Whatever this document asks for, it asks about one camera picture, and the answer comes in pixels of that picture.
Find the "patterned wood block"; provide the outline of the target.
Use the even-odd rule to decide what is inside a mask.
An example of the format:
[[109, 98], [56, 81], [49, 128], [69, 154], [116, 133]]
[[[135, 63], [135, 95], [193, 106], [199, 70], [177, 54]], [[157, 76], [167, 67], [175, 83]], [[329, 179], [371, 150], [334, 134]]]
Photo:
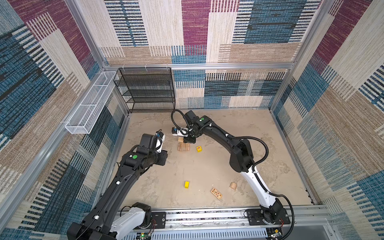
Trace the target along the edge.
[[221, 200], [223, 198], [223, 195], [216, 189], [212, 188], [211, 193], [218, 199]]

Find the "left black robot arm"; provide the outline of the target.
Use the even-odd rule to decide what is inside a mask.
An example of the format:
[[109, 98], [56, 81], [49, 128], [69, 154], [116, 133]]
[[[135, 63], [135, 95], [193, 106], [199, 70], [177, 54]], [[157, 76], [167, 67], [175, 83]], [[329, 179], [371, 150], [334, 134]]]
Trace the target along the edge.
[[162, 131], [142, 135], [140, 143], [123, 155], [113, 181], [98, 203], [80, 224], [71, 224], [68, 239], [121, 240], [135, 228], [152, 226], [152, 208], [143, 203], [133, 204], [119, 218], [116, 215], [135, 182], [153, 165], [165, 165], [168, 153], [162, 149], [164, 140]]

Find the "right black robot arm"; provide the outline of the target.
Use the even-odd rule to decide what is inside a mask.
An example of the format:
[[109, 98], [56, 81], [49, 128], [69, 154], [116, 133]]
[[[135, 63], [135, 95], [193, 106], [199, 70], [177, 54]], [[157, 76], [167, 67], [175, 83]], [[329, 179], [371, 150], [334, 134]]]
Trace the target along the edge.
[[[183, 118], [188, 128], [180, 131], [184, 141], [194, 144], [196, 138], [206, 135], [222, 145], [230, 153], [231, 168], [235, 172], [241, 173], [255, 192], [263, 211], [264, 222], [270, 225], [275, 224], [284, 208], [276, 194], [267, 187], [257, 170], [257, 165], [266, 160], [269, 155], [269, 149], [265, 142], [251, 136], [235, 137], [219, 127], [209, 117], [200, 118], [193, 111], [188, 111]], [[265, 155], [259, 161], [254, 161], [249, 140], [255, 140], [265, 148]]]

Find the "small wood cylinder block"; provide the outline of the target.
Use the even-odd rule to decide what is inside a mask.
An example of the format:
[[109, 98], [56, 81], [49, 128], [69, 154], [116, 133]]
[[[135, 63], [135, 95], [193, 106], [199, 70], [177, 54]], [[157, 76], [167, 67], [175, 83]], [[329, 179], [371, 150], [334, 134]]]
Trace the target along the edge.
[[230, 188], [231, 188], [232, 190], [234, 190], [234, 191], [237, 189], [237, 186], [238, 186], [238, 185], [237, 185], [237, 183], [235, 183], [235, 182], [231, 182], [231, 183], [230, 183]]

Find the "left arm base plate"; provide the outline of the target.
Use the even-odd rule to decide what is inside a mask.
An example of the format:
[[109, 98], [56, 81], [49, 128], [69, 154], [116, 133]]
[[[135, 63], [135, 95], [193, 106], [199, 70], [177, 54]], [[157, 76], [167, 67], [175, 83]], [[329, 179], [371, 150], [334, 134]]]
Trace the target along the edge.
[[166, 212], [152, 212], [151, 215], [145, 214], [144, 221], [135, 230], [164, 229], [166, 224]]

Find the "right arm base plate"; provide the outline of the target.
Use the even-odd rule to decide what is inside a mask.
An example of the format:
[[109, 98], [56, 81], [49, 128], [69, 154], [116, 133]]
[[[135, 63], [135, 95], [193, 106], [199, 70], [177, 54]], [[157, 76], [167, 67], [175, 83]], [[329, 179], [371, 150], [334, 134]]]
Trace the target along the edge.
[[282, 209], [278, 213], [263, 209], [248, 209], [245, 211], [245, 217], [250, 226], [259, 225], [290, 225], [291, 219], [286, 211]]

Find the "aluminium front rail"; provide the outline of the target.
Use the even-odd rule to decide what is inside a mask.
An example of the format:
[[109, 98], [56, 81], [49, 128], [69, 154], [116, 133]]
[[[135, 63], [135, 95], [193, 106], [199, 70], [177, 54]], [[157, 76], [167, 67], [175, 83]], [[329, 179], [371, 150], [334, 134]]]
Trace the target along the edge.
[[286, 240], [338, 240], [331, 216], [325, 206], [294, 206], [287, 210], [290, 225], [250, 226], [245, 217], [248, 209], [192, 208], [154, 209], [166, 212], [164, 229], [132, 230], [122, 240], [265, 240], [282, 233]]

